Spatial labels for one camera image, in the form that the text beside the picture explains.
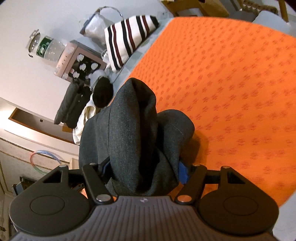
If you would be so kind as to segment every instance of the white plastic bag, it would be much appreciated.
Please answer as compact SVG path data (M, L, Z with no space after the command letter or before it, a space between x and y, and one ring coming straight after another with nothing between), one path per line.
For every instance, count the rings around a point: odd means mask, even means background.
M106 45L105 40L105 28L114 24L114 22L106 19L103 15L101 15L101 10L104 8L112 8L117 11L120 16L123 18L121 12L113 7L100 7L97 11L84 23L80 33L89 38L98 39L102 45Z

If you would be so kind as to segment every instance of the dark coat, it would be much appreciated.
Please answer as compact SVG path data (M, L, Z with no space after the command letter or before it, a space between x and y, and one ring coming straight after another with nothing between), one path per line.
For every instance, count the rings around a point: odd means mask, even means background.
M110 157L113 195L167 195L179 183L181 148L192 138L194 125L181 111L156 113L156 96L142 81L131 78L112 104L89 119L79 148L79 167Z

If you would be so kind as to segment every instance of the logo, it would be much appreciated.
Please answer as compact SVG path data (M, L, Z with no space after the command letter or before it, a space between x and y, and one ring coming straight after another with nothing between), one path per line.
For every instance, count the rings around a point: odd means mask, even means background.
M42 54L42 55L43 55L43 52L44 52L44 50L45 50L45 47L44 47L44 46L42 46L42 47L41 47L41 49L40 49L40 54Z
M148 202L148 199L147 199L147 198L142 198L140 201L141 201L142 203L146 203L146 202Z

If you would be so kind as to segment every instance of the striped pillow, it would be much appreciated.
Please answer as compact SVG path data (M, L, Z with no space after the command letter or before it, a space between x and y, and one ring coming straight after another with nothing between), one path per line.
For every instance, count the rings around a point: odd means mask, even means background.
M132 16L105 28L109 62L113 71L119 70L149 33L159 23L149 15Z

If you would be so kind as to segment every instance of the orange bedspread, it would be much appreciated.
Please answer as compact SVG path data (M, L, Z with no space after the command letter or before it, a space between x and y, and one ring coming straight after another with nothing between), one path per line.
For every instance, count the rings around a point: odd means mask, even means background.
M193 121L189 159L233 167L278 205L296 189L295 38L236 20L175 18L130 77L155 92L158 112Z

